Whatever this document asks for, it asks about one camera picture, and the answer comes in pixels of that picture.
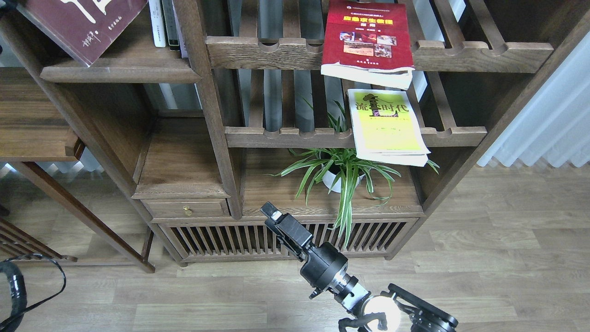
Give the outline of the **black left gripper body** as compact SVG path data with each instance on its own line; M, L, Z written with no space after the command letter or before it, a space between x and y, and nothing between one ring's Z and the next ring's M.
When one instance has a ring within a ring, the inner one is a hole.
M12 0L0 0L0 18L12 11Z

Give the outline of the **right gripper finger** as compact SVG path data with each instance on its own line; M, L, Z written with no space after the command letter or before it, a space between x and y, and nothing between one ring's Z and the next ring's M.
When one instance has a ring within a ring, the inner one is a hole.
M261 208L260 212L267 217L264 221L266 226L277 226L283 223L285 220L288 220L288 214L282 213L276 206L274 206L271 202L266 202Z

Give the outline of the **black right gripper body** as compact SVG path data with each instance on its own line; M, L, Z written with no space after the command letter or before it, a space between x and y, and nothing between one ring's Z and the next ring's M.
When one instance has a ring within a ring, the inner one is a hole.
M316 246L310 231L290 214L276 215L276 231L282 244L303 262L301 275L314 288L310 300L326 290L344 296L348 259L337 248L329 242Z

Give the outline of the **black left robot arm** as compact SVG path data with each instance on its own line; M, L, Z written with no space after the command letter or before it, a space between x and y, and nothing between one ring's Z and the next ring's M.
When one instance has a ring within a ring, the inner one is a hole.
M27 305L27 288L25 285L23 273L21 272L21 269L19 269L19 267L17 267L17 265L13 263L13 261L25 258L39 258L47 260L51 262L53 265L55 265L59 269L59 271L61 271L63 277L61 290L59 290L52 296L46 297L44 300L40 300L30 306ZM65 275L64 270L62 269L62 266L55 259L50 258L50 256L43 255L37 252L32 252L31 254L23 254L3 260L0 263L0 271L6 276L6 280L9 285L9 290L11 292L12 301L10 316L4 319L4 321L2 321L0 324L0 329L2 330L2 332L14 332L15 330L17 330L17 328L23 321L25 313L30 312L31 310L39 307L47 301L52 300L53 298L61 294L67 286L67 277Z

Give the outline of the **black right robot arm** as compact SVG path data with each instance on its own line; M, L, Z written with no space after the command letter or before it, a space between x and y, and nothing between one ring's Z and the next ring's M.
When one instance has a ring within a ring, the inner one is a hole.
M310 298L329 291L350 314L339 320L341 332L349 327L360 332L394 332L400 326L402 314L408 315L412 332L453 332L457 328L459 322L455 317L395 284L373 296L356 277L347 273L348 259L332 244L314 244L310 231L271 202L266 202L260 210L267 216L268 229L303 262L301 275L314 288Z

